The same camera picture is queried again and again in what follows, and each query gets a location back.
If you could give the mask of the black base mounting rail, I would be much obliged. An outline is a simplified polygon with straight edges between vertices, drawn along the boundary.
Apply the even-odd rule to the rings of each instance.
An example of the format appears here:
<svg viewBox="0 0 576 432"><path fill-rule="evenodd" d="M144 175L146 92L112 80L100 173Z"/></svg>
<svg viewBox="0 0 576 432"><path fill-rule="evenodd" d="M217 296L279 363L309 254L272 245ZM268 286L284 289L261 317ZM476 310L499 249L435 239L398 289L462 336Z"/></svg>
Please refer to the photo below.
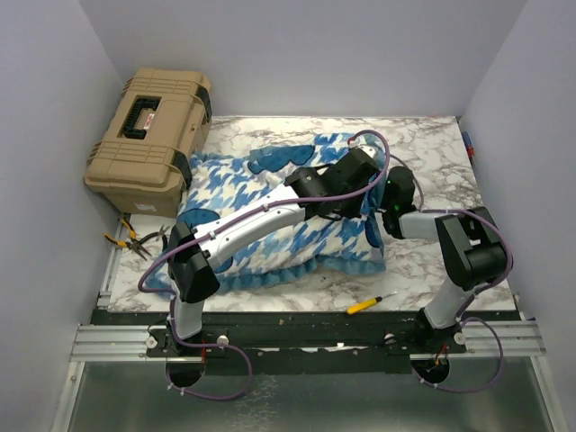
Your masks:
<svg viewBox="0 0 576 432"><path fill-rule="evenodd" d="M138 340L139 358L165 360L179 372L241 374L408 374L411 360L446 360L465 350L459 328L425 330L419 314L206 312L199 334L175 339L164 313L95 310L92 328L107 343Z"/></svg>

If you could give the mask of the black handled small pliers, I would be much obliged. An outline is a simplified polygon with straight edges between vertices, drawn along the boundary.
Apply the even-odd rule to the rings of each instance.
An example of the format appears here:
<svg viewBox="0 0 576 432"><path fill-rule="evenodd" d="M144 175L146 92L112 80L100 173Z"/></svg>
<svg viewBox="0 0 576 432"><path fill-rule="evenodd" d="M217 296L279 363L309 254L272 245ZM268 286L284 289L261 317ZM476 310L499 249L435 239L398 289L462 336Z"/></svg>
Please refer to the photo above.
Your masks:
<svg viewBox="0 0 576 432"><path fill-rule="evenodd" d="M169 226L162 225L158 231L154 231L154 232L147 234L146 236L144 236L140 240L140 242L142 244L145 244L146 242L148 242L150 240L159 240L160 239L162 241L162 249L165 250L167 248L167 245L168 245L168 239L167 239L168 229L169 229Z"/></svg>

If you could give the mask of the blue red marker pen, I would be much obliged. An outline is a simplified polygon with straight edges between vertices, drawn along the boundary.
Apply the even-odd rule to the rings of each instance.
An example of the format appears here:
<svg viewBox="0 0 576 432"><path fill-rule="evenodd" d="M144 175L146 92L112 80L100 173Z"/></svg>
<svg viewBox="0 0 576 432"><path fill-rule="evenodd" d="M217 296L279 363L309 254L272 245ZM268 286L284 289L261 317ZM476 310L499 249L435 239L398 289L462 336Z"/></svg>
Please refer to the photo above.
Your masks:
<svg viewBox="0 0 576 432"><path fill-rule="evenodd" d="M467 156L469 158L470 164L472 168L475 168L475 150L473 147L472 140L470 135L467 131L462 132L463 144L465 146Z"/></svg>

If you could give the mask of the yellow handled pliers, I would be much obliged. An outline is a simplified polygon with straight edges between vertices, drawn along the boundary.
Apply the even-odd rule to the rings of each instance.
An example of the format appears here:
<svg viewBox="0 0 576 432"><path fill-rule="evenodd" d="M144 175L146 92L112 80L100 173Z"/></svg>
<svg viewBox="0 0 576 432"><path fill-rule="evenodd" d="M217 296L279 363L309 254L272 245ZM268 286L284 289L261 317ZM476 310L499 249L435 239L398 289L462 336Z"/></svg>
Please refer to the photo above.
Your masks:
<svg viewBox="0 0 576 432"><path fill-rule="evenodd" d="M149 251L144 247L144 244L153 239L157 233L152 232L148 235L138 238L138 235L132 225L124 218L119 218L118 222L128 231L128 238L127 239L117 239L112 237L108 233L104 233L103 236L105 239L114 245L117 248L126 248L131 250L132 252L136 253L139 257L147 260L148 257L151 257Z"/></svg>

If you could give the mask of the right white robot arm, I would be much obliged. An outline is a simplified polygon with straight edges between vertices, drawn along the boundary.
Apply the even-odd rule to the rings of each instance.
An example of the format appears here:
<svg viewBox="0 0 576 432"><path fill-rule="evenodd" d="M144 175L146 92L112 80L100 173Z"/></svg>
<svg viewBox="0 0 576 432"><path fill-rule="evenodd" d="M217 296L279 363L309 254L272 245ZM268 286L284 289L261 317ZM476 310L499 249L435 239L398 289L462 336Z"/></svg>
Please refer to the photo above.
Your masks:
<svg viewBox="0 0 576 432"><path fill-rule="evenodd" d="M384 188L382 222L396 239L433 240L440 246L446 279L418 311L411 331L419 350L433 352L457 331L474 296L507 277L513 258L487 208L419 211L415 190L412 171L394 167Z"/></svg>

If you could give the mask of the tan plastic toolbox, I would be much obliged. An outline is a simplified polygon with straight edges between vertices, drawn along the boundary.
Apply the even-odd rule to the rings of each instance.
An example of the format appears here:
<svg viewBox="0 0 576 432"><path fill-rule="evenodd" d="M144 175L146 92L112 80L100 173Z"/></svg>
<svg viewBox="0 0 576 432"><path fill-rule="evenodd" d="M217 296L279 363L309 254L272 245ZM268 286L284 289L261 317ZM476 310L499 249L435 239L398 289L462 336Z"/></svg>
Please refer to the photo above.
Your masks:
<svg viewBox="0 0 576 432"><path fill-rule="evenodd" d="M174 218L192 183L190 156L211 129L211 87L197 71L139 69L86 161L86 186L120 212Z"/></svg>

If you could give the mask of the yellow handled screwdriver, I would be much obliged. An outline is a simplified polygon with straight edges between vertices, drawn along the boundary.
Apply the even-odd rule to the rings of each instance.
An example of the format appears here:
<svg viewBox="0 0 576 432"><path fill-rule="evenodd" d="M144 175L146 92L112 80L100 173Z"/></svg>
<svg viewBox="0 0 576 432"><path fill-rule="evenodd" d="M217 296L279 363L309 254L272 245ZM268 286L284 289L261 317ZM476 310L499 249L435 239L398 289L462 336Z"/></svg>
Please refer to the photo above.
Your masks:
<svg viewBox="0 0 576 432"><path fill-rule="evenodd" d="M358 302L358 303L348 307L346 309L346 314L347 315L355 315L361 311L365 311L367 309L372 308L373 306L377 305L378 303L382 302L383 300L390 298L396 294L397 294L396 292L391 292L391 293L385 294L384 296L376 296L376 297L373 297L372 299Z"/></svg>

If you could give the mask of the aluminium extrusion frame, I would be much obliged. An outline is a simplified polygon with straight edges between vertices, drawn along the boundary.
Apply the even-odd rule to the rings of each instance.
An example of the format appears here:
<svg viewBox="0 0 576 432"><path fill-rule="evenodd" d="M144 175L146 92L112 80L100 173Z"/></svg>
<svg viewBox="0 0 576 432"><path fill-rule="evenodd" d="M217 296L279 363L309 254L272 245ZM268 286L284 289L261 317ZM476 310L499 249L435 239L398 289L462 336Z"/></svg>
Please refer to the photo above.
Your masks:
<svg viewBox="0 0 576 432"><path fill-rule="evenodd" d="M461 354L413 358L410 373L207 372L203 400L170 386L165 360L139 358L140 342L107 343L82 326L74 341L57 431L565 431L568 423L534 320L475 315Z"/></svg>

